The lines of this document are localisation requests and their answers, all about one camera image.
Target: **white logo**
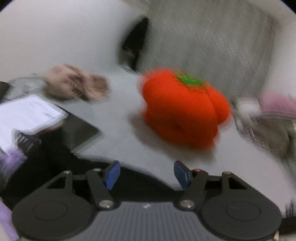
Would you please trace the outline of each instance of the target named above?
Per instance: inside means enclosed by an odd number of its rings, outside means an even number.
[[[147,209],[147,208],[150,208],[151,205],[149,203],[146,203],[145,205],[143,205],[143,208]]]

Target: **white paper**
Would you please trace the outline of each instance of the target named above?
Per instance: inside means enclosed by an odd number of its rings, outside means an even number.
[[[8,151],[15,146],[15,130],[37,133],[67,117],[59,107],[36,95],[0,105],[0,147]]]

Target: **brown object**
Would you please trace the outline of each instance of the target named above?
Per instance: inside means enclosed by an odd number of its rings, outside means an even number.
[[[47,92],[60,99],[102,100],[109,93],[108,82],[103,76],[88,74],[68,64],[51,68],[44,80]]]

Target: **orange-red plush toy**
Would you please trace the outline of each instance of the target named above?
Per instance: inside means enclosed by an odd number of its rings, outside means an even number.
[[[211,85],[170,69],[145,73],[142,94],[145,122],[178,145],[213,147],[218,125],[231,113],[226,98]]]

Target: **gray gripper base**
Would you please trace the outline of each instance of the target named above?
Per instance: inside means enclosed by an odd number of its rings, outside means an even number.
[[[66,241],[82,240],[222,241],[193,212],[180,211],[171,202],[122,202],[115,210],[99,212],[86,230]]]

